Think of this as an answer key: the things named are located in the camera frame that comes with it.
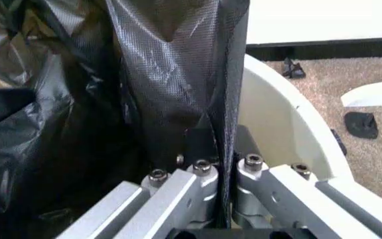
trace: black plastic bag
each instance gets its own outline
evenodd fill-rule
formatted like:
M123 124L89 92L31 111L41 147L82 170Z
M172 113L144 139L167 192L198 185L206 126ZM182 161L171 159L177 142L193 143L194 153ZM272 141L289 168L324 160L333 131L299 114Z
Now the black plastic bag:
M139 182L147 161L173 170L194 127L213 132L218 225L229 226L248 6L0 0L0 79L37 94L0 122L0 226L21 217L17 236L30 235L37 215L76 218L122 180Z

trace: black metal base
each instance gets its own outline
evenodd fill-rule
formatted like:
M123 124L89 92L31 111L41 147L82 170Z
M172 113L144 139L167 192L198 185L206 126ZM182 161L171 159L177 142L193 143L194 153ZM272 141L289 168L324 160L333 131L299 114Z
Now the black metal base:
M247 45L246 53L262 61L285 58L312 60L329 58L382 57L382 38Z
M314 239L308 229L197 229L174 230L169 239Z

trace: carpeted floor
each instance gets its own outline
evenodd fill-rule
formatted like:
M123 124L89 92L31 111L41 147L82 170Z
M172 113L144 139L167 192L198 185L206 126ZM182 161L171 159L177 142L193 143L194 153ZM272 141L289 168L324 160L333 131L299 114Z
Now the carpeted floor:
M330 128L335 129L347 147L347 160L355 180L382 197L382 107L343 107L340 97L349 90L382 81L382 58L304 60L305 79L291 80L319 111ZM267 62L282 71L282 62ZM343 116L349 111L372 112L379 136L361 139L350 135Z

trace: bolt head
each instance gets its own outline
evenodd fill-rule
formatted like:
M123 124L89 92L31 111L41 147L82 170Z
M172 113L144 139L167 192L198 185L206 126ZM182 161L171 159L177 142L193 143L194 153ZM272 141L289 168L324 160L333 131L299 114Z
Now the bolt head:
M293 163L290 167L304 179L309 180L311 172L305 163Z
M262 169L263 158L258 154L247 154L244 160L244 166L250 171L259 171Z
M192 165L193 172L197 176L208 175L210 173L211 167L211 163L205 159L199 159Z
M176 156L176 164L178 166L181 166L181 165L183 165L183 163L184 163L184 156L182 154L178 154Z
M150 185L153 187L160 187L166 182L168 178L168 173L163 169L154 169L148 175L148 179L150 181Z

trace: screw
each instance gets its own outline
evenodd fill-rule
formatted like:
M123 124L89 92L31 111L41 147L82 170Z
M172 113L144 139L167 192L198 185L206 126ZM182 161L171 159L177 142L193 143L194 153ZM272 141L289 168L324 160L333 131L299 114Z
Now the screw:
M197 160L192 166L194 174L197 176L207 176L210 173L212 165L205 159Z
M176 156L176 164L181 166L184 163L184 156L182 154L178 154Z
M167 178L168 178L168 174L163 169L154 169L148 175L148 179L150 180L150 185L156 188L159 188L160 186L162 186L163 183L166 182Z
M247 154L244 166L250 171L259 171L262 169L263 159L258 154Z
M300 176L304 179L309 180L309 176L311 174L309 167L304 163L293 163L291 164L291 168L296 171Z

